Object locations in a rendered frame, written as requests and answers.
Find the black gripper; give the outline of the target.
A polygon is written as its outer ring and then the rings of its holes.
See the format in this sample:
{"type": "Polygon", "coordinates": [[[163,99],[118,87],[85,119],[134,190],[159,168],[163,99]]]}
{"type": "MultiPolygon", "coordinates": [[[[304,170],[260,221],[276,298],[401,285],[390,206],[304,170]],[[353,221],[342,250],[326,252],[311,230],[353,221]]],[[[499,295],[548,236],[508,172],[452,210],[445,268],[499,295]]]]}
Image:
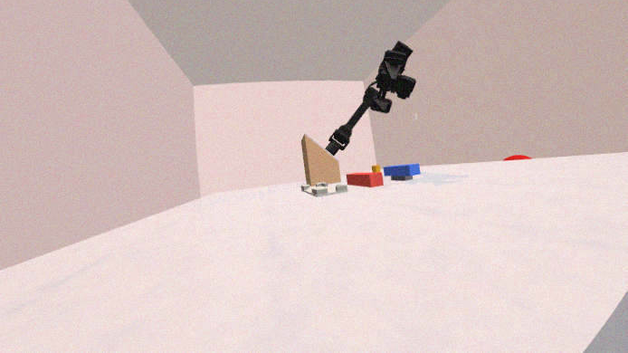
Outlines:
{"type": "Polygon", "coordinates": [[[397,74],[404,71],[407,63],[407,55],[403,52],[395,52],[388,50],[384,54],[385,58],[382,62],[383,68],[378,73],[377,85],[379,92],[374,96],[370,105],[371,110],[381,111],[385,114],[389,113],[392,107],[392,101],[386,99],[386,92],[395,92],[395,86],[398,83],[397,74]],[[383,92],[383,94],[382,94],[383,92]],[[381,97],[382,95],[382,97],[381,97]]]}

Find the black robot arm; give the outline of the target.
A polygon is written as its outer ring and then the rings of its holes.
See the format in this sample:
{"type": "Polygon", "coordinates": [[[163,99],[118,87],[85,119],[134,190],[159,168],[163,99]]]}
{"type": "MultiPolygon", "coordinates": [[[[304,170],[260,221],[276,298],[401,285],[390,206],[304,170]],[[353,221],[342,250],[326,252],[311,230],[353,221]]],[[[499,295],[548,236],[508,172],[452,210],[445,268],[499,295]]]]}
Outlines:
{"type": "MultiPolygon", "coordinates": [[[[397,44],[394,46],[394,49],[392,51],[406,53],[408,58],[410,57],[410,54],[413,53],[412,49],[410,49],[407,45],[405,45],[404,43],[400,41],[397,42],[397,44]]],[[[397,74],[398,83],[395,86],[395,92],[393,91],[390,91],[390,92],[397,93],[396,96],[398,98],[405,100],[406,98],[409,98],[410,93],[413,92],[414,86],[416,84],[416,79],[406,76],[406,75],[402,75],[401,73],[402,72],[399,72],[397,74]]],[[[376,76],[376,81],[377,79],[378,79],[378,74],[376,76]]],[[[372,81],[371,84],[368,86],[368,88],[365,90],[365,94],[363,96],[364,98],[363,102],[355,111],[355,113],[352,115],[352,117],[347,122],[347,124],[342,125],[338,129],[336,129],[334,133],[331,135],[331,137],[329,138],[328,141],[330,142],[326,146],[325,150],[327,150],[333,156],[336,155],[339,149],[344,150],[347,147],[347,145],[350,143],[350,140],[351,140],[350,137],[352,136],[352,131],[355,124],[358,123],[358,121],[364,115],[368,107],[370,107],[373,97],[378,95],[379,91],[371,87],[372,85],[376,84],[376,81],[375,82],[372,81]],[[343,147],[338,142],[341,143],[342,145],[345,144],[345,146],[343,147]]]]}

